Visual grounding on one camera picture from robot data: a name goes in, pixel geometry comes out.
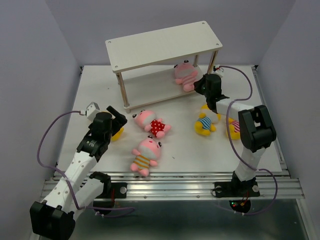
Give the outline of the pink toy pink-striped shirt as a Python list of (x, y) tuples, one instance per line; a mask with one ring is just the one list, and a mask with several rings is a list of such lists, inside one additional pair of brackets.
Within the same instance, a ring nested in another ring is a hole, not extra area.
[(174, 67), (174, 78), (177, 85), (182, 85), (185, 92), (195, 89), (194, 83), (202, 78), (202, 75), (188, 60), (176, 64)]

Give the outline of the pink toy red polka-dot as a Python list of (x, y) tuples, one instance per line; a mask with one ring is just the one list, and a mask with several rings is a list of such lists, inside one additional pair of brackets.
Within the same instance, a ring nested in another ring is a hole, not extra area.
[(132, 119), (145, 132), (151, 133), (157, 139), (163, 138), (172, 126), (163, 123), (162, 118), (158, 118), (156, 113), (151, 110), (141, 110), (139, 113), (133, 114)]

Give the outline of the yellow toy blue-striped shirt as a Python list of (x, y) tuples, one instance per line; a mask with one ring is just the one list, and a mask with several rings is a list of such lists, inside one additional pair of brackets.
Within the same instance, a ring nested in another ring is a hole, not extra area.
[(207, 104), (204, 104), (194, 124), (194, 130), (199, 135), (210, 136), (212, 132), (216, 131), (215, 124), (217, 124), (220, 119), (220, 114), (213, 112)]

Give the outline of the pink toy orange-striped shirt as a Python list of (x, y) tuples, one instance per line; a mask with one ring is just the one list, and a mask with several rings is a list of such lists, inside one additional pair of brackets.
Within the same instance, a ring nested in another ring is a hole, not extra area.
[(134, 155), (134, 160), (130, 165), (132, 172), (137, 172), (140, 175), (147, 177), (150, 174), (150, 167), (156, 167), (162, 152), (162, 143), (156, 141), (152, 135), (142, 140), (137, 148), (134, 148), (131, 153)]

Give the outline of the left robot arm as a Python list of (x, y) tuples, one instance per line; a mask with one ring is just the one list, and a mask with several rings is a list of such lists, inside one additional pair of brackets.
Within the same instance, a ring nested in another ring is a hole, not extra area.
[(58, 183), (41, 202), (36, 201), (30, 207), (33, 233), (51, 240), (68, 240), (78, 217), (90, 203), (98, 196), (106, 197), (111, 193), (107, 174), (94, 172), (87, 183), (83, 181), (108, 150), (112, 137), (127, 122), (112, 106), (95, 115), (67, 170), (53, 168), (61, 175)]

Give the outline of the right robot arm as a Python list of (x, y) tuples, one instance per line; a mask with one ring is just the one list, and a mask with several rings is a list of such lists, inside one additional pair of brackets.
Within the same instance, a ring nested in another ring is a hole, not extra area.
[(217, 74), (205, 74), (194, 83), (194, 90), (205, 97), (208, 108), (216, 114), (224, 114), (226, 120), (232, 118), (239, 123), (240, 140), (243, 145), (241, 154), (236, 151), (233, 141), (230, 145), (239, 159), (239, 164), (232, 174), (231, 181), (221, 186), (221, 191), (231, 190), (235, 195), (242, 195), (252, 188), (257, 172), (272, 172), (258, 168), (266, 149), (277, 138), (268, 108), (265, 105), (250, 106), (242, 103), (249, 98), (232, 99), (222, 93), (222, 80)]

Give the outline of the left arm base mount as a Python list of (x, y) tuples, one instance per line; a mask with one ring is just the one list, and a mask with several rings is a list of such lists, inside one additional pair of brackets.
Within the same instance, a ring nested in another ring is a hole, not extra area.
[(103, 187), (102, 194), (93, 201), (93, 207), (113, 209), (116, 207), (116, 200), (127, 198), (127, 183), (114, 182)]

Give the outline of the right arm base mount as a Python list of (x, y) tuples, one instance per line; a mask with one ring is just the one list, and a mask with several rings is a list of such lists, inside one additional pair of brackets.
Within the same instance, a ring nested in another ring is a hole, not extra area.
[(260, 191), (256, 182), (238, 184), (231, 181), (220, 181), (214, 183), (211, 194), (216, 198), (230, 198), (229, 205), (233, 211), (247, 214), (251, 209), (250, 198), (259, 197)]

